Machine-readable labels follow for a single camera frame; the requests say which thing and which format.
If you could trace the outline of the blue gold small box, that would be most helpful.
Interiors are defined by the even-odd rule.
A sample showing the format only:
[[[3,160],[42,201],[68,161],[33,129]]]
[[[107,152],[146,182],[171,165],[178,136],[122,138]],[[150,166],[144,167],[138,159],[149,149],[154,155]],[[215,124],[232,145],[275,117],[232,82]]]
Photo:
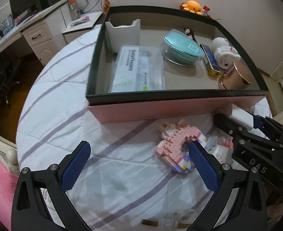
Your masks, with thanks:
[[[217,78],[220,74],[220,68],[217,64],[217,61],[215,60],[215,57],[210,49],[209,46],[205,44],[200,44],[201,49],[204,51],[204,63],[206,67],[206,71],[210,77]]]

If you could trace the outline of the white bear figurine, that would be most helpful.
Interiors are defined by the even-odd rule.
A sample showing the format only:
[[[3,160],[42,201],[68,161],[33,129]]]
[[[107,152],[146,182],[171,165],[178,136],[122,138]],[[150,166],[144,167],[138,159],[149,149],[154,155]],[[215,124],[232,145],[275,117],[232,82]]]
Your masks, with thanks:
[[[229,41],[225,38],[217,37],[213,39],[210,48],[215,61],[221,69],[228,69],[233,62],[241,59],[238,51],[233,46],[230,46]]]

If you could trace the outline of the teal sponge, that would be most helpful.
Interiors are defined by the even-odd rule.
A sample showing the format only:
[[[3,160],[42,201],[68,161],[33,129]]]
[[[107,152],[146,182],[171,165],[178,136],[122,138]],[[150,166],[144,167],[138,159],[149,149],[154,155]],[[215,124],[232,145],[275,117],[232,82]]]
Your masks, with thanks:
[[[205,57],[204,51],[193,39],[176,29],[164,36],[160,50],[165,59],[185,67],[195,66]]]

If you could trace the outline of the black rhinestone hair clip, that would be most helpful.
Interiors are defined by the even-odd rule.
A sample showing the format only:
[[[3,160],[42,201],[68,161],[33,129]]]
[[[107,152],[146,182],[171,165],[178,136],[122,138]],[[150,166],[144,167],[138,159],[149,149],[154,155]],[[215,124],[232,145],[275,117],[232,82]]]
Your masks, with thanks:
[[[190,28],[186,27],[184,28],[184,34],[187,35],[190,39],[194,40],[195,42],[197,41],[194,36],[194,30],[191,30]]]

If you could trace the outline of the white heart-shaped holder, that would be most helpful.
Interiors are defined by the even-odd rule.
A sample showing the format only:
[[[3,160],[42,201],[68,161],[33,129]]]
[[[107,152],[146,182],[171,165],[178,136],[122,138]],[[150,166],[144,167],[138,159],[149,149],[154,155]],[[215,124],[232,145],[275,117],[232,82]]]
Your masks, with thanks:
[[[131,25],[113,26],[109,21],[105,23],[107,37],[113,53],[118,53],[123,45],[139,45],[141,20],[134,20]]]

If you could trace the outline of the white pink block figure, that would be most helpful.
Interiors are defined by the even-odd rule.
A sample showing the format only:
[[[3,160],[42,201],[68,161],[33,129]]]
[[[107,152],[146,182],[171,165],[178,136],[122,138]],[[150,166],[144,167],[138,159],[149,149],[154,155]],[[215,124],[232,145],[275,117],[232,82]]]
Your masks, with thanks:
[[[207,152],[215,156],[215,158],[221,163],[233,164],[232,153],[234,144],[232,137],[210,137],[207,140]]]

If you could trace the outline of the rose gold round tin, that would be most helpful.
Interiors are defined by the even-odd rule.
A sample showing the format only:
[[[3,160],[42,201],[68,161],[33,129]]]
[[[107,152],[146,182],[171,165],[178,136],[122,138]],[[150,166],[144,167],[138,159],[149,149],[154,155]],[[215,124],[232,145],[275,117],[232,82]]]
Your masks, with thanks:
[[[254,81],[248,67],[239,60],[235,60],[233,64],[219,78],[218,85],[224,90],[246,89]]]

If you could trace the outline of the pink block unicorn figure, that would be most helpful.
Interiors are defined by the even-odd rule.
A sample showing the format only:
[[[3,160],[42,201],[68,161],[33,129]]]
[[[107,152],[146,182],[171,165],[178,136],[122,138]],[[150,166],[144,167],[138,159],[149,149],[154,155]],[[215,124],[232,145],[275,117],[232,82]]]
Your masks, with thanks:
[[[175,172],[191,173],[194,165],[189,156],[188,144],[198,141],[203,148],[206,148],[206,136],[185,119],[176,124],[164,122],[160,131],[162,140],[157,144],[156,152]]]

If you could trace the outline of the clear glass perfume bottle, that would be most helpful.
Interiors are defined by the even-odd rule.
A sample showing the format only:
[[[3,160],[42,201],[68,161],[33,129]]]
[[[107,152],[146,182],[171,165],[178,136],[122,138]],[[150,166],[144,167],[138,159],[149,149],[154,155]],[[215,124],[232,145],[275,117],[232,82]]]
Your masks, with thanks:
[[[141,223],[142,225],[155,227],[157,230],[188,229],[191,226],[191,223],[186,223],[186,221],[190,220],[193,213],[193,210],[178,211],[167,214],[158,221],[143,219]]]

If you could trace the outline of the white striped table cloth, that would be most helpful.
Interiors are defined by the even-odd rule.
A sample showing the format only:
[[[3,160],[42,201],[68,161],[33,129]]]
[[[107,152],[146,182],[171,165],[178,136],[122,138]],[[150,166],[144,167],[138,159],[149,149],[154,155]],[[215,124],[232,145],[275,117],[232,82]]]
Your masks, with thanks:
[[[143,219],[193,209],[212,196],[197,171],[173,172],[156,154],[159,121],[101,124],[86,87],[99,30],[62,48],[35,80],[17,127],[20,168],[59,163],[83,140],[91,157],[68,198],[92,230],[148,230]]]

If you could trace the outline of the black office chair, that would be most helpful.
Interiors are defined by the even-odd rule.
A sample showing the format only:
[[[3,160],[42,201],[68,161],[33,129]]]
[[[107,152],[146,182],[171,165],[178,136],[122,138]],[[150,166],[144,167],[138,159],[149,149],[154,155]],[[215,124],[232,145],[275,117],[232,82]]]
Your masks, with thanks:
[[[20,85],[17,70],[21,60],[15,54],[0,52],[0,107],[11,107],[10,97]]]

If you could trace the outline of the white small side cabinet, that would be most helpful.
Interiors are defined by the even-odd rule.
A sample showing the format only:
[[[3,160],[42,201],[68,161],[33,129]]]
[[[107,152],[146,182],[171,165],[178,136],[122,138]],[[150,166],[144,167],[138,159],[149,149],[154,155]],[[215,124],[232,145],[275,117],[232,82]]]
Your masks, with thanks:
[[[101,18],[103,18],[103,12],[91,12],[81,15],[79,19],[69,23],[63,31],[67,44],[94,29]]]

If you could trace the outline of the orange lid water bottle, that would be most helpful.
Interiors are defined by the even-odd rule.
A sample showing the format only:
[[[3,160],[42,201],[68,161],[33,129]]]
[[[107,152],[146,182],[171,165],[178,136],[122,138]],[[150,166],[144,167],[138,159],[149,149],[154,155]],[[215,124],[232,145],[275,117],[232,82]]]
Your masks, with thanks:
[[[78,7],[77,0],[68,0],[68,4],[70,6],[70,11],[71,11],[73,20],[79,19],[80,9]]]

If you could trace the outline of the black computer monitor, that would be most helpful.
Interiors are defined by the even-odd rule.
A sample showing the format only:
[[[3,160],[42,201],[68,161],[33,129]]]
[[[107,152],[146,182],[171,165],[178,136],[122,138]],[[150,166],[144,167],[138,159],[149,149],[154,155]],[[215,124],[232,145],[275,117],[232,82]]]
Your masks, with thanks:
[[[42,9],[39,0],[9,0],[9,3],[16,25]]]

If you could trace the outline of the white bed post knob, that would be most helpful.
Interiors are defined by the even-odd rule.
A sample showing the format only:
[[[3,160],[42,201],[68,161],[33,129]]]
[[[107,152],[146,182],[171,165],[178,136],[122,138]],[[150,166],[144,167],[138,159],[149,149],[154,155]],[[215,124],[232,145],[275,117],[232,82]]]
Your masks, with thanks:
[[[8,149],[6,152],[6,157],[11,164],[18,164],[17,151],[15,149]]]

